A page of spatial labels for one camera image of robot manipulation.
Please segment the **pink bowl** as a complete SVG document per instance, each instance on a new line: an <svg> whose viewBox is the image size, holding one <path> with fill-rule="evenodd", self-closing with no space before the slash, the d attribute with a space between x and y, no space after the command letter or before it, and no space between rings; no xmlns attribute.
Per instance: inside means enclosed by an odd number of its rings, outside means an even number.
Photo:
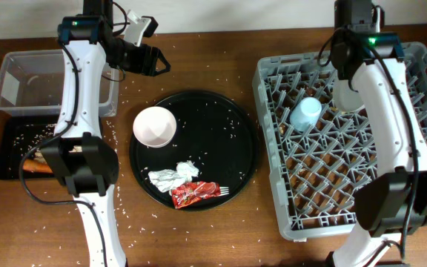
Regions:
<svg viewBox="0 0 427 267"><path fill-rule="evenodd" d="M150 148L166 146L177 129L175 116L166 108L153 106L145 108L133 121L133 135Z"/></svg>

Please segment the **oats and nuts food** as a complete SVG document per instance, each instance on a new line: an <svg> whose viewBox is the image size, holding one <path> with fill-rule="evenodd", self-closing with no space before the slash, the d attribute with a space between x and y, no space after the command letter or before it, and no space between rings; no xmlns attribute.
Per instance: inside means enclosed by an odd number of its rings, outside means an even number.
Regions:
<svg viewBox="0 0 427 267"><path fill-rule="evenodd" d="M82 147L81 145L75 145L71 150L70 153L81 153L82 152ZM46 165L47 161L45 160L45 158L43 157L41 151L39 149L36 150L36 152L34 153L34 157L33 160Z"/></svg>

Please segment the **orange carrot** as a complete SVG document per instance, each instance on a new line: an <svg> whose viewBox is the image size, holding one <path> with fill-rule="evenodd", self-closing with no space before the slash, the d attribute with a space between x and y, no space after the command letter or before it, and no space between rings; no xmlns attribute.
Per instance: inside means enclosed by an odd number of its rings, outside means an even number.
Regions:
<svg viewBox="0 0 427 267"><path fill-rule="evenodd" d="M52 174L51 168L44 163L37 162L33 159L26 159L23 163L23 170L33 173Z"/></svg>

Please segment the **light blue plastic cup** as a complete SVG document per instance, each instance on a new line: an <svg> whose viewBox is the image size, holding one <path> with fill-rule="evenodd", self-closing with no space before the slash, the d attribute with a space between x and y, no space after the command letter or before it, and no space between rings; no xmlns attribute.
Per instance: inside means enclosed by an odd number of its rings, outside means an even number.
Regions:
<svg viewBox="0 0 427 267"><path fill-rule="evenodd" d="M290 123L296 131L304 132L311 126L316 125L321 112L322 105L320 101L314 97L306 97L292 110Z"/></svg>

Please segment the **grey plate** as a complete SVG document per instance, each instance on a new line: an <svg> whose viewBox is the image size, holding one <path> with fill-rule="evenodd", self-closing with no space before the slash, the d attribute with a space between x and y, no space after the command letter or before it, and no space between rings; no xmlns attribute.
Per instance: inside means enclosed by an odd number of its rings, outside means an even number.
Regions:
<svg viewBox="0 0 427 267"><path fill-rule="evenodd" d="M342 112L353 113L365 107L360 95L350 89L347 80L334 80L332 97L334 106Z"/></svg>

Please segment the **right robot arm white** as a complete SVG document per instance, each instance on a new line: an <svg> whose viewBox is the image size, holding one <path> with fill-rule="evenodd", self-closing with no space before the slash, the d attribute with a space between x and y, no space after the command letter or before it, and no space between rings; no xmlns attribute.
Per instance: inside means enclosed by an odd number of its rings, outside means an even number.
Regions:
<svg viewBox="0 0 427 267"><path fill-rule="evenodd" d="M377 177L354 193L357 218L329 266L374 266L390 249L427 225L427 144L406 84L396 33L381 31L371 1L336 1L328 63L337 70L334 97L357 93L374 137Z"/></svg>

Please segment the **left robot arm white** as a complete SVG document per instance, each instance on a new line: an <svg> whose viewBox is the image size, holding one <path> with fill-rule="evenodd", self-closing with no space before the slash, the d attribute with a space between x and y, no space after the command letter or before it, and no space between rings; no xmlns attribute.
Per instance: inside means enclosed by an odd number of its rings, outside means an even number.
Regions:
<svg viewBox="0 0 427 267"><path fill-rule="evenodd" d="M91 266L126 266L114 208L119 178L117 152L102 138L99 94L105 65L127 73L158 76L171 69L157 47L142 44L158 23L152 16L124 11L122 29L112 0L84 1L82 13L66 16L57 28L64 57L62 106L51 138L31 148L25 163L40 151L53 175L67 188L68 204L82 217Z"/></svg>

